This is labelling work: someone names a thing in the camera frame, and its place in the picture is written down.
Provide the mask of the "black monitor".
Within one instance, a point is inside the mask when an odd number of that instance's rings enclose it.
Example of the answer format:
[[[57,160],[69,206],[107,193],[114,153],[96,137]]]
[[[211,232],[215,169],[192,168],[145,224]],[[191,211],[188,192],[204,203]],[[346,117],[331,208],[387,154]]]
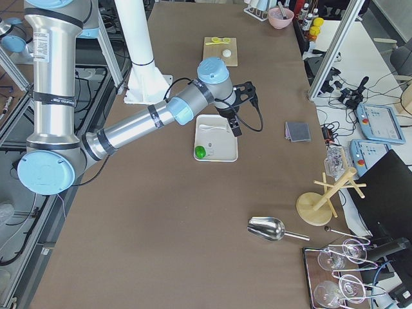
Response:
[[[372,239],[411,240],[411,169],[398,154],[390,150],[359,181],[367,187],[355,205]]]

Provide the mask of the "metal muddler with black tip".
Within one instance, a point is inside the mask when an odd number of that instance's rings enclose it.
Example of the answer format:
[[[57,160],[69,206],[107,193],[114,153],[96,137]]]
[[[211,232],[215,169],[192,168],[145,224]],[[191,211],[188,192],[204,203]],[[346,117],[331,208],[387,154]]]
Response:
[[[285,9],[284,9],[283,4],[281,3],[281,1],[279,1],[277,5],[278,5],[279,10],[280,10],[280,12],[281,12],[282,18],[283,18],[284,20],[287,20],[288,17],[287,17],[287,15],[286,15]]]

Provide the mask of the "pink bowl with ice cubes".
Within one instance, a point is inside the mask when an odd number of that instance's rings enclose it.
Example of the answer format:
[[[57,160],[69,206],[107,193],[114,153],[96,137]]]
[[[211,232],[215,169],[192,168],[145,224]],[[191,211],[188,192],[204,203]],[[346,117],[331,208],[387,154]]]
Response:
[[[268,11],[268,21],[275,29],[283,29],[286,28],[294,18],[293,11],[284,8],[284,13],[286,15],[286,19],[283,18],[283,15],[279,9],[279,7],[271,8]]]

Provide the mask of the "grey folded cloth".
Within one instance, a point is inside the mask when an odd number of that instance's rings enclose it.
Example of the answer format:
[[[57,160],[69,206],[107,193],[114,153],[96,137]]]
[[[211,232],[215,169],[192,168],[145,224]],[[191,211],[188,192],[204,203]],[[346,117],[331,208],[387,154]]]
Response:
[[[309,125],[305,122],[285,122],[285,138],[291,142],[310,142]]]

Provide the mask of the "black wine glass rack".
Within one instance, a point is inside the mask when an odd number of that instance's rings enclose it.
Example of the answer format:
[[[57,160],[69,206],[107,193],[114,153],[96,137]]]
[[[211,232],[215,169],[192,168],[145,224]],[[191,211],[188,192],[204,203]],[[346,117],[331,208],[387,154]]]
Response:
[[[383,288],[362,281],[361,272],[376,270],[378,264],[368,260],[366,244],[359,239],[305,247],[303,262],[311,308],[353,308],[386,294]]]

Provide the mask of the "metal scoop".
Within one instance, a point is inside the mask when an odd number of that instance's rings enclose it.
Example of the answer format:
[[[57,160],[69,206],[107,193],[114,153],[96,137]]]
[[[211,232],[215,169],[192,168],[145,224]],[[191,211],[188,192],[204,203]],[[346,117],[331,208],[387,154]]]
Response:
[[[284,236],[310,241],[309,236],[287,231],[284,223],[275,217],[252,217],[248,221],[247,230],[269,241],[279,241]]]

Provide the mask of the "clear wine glass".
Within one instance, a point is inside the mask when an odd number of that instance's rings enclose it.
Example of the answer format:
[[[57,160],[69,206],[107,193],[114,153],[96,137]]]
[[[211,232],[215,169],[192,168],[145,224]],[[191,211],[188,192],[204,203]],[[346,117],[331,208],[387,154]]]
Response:
[[[351,274],[345,274],[339,279],[339,288],[346,301],[359,304],[366,298],[366,290],[362,281]]]
[[[341,270],[346,266],[345,258],[332,251],[321,251],[317,257],[317,262],[326,271]]]
[[[355,264],[362,264],[367,259],[365,246],[356,239],[346,239],[342,243],[342,251],[346,258]]]

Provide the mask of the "aluminium frame post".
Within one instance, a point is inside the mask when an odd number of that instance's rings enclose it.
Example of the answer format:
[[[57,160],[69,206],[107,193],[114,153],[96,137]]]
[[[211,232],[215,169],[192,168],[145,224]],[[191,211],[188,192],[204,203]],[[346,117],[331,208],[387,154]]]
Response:
[[[308,90],[309,101],[313,102],[314,99],[318,96],[321,87],[326,80],[328,73],[330,72],[334,58],[337,56],[339,48],[341,47],[347,34],[349,33],[350,28],[356,17],[358,16],[363,4],[364,0],[351,0],[349,2],[346,12],[337,27],[337,31],[333,36],[333,39],[314,78],[314,81],[312,82],[312,85]]]

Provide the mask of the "wooden mug tree stand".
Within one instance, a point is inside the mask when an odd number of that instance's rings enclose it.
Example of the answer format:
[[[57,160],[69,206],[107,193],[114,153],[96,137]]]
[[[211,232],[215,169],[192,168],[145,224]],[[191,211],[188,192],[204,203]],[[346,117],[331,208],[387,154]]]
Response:
[[[366,187],[365,183],[356,184],[353,176],[357,173],[354,167],[348,165],[346,154],[343,148],[340,150],[344,172],[339,179],[332,185],[325,181],[318,182],[314,180],[315,184],[324,187],[324,194],[320,195],[315,192],[306,192],[300,195],[296,201],[296,209],[298,215],[302,220],[313,226],[326,225],[332,217],[336,218],[337,213],[332,205],[330,199],[340,189],[349,188],[355,189],[357,194],[363,199],[364,193],[361,187]]]

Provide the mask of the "yellow lemon fruit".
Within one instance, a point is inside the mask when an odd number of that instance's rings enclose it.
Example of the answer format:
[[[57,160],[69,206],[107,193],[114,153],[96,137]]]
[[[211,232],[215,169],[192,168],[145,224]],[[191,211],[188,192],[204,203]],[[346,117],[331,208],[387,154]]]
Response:
[[[324,19],[321,17],[316,17],[312,21],[312,26],[321,27],[324,23]]]

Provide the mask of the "green lime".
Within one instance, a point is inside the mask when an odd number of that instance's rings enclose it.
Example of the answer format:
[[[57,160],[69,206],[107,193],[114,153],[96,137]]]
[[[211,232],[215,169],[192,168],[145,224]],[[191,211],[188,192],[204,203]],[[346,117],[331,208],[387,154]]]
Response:
[[[197,145],[194,148],[194,155],[197,159],[201,160],[201,159],[205,158],[206,155],[207,155],[206,149],[202,145]]]

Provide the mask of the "cream rabbit tray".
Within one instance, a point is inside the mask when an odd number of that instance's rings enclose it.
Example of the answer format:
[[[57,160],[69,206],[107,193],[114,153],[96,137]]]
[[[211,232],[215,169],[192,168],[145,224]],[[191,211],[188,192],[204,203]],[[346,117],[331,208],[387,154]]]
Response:
[[[226,126],[227,130],[203,131],[198,127],[200,124],[209,126]],[[233,135],[228,120],[219,115],[200,115],[196,119],[196,130],[194,137],[194,148],[202,145],[207,152],[204,162],[235,162],[238,159],[238,139]]]

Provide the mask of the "wooden cutting board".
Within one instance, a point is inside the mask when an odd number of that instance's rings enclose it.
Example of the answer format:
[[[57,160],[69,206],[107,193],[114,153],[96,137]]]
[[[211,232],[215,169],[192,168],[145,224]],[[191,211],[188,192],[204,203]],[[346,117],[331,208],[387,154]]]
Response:
[[[237,67],[237,39],[235,37],[204,37],[203,60],[210,57],[220,58],[227,67]]]

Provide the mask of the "white ceramic spoon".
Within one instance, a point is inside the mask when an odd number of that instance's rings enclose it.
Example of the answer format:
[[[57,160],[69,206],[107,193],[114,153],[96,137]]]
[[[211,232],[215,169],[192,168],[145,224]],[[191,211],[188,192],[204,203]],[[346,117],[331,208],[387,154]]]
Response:
[[[198,128],[203,131],[209,131],[209,130],[215,130],[215,129],[224,130],[224,131],[227,130],[226,126],[209,126],[206,124],[200,124]]]

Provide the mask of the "blue teach pendant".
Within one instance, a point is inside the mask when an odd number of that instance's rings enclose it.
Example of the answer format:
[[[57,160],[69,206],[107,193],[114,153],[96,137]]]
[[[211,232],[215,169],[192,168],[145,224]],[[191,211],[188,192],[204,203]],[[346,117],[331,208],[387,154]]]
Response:
[[[389,150],[387,142],[353,139],[350,142],[350,155],[358,176],[362,176],[374,166]]]
[[[369,140],[405,144],[406,139],[400,128],[393,109],[360,103],[356,109],[360,129]]]

